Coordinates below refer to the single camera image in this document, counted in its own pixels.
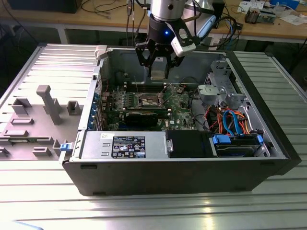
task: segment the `power supply label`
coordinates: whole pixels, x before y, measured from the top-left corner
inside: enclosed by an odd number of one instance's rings
[[[146,158],[145,153],[145,137],[113,137],[113,158]]]

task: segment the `side panel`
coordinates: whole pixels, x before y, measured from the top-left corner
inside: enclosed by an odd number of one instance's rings
[[[251,191],[289,160],[64,163],[85,196]]]

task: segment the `metal frame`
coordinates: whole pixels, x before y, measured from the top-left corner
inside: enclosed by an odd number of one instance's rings
[[[20,21],[23,26],[37,26],[46,28],[55,28],[58,31],[59,38],[62,44],[69,44],[69,38],[66,33],[66,29],[76,30],[96,30],[96,31],[116,31],[125,32],[125,27],[117,26],[99,26],[99,25],[81,25],[81,24],[69,24],[69,23],[38,23],[38,22],[27,22]],[[1,20],[2,25],[18,25],[13,20]],[[140,28],[140,33],[146,33],[147,29]],[[221,33],[210,33],[209,37],[212,37],[211,45],[218,43],[221,38],[227,34]],[[268,42],[288,42],[288,43],[303,43],[304,39],[295,38],[279,38],[279,37],[267,37],[267,36],[251,36],[251,35],[240,35],[240,39],[243,40],[256,40],[256,41],[268,41]]]

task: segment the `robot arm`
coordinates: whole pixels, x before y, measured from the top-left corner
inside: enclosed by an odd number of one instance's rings
[[[136,45],[139,62],[149,68],[149,77],[156,57],[166,57],[167,78],[170,68],[179,66],[184,56],[196,48],[194,37],[181,19],[185,4],[186,0],[152,0],[148,37]],[[150,53],[147,58],[143,56],[146,48]]]

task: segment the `motherboard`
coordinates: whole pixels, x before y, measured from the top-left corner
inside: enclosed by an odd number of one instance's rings
[[[178,84],[116,86],[111,92],[102,93],[98,102],[101,130],[194,130],[190,94]]]

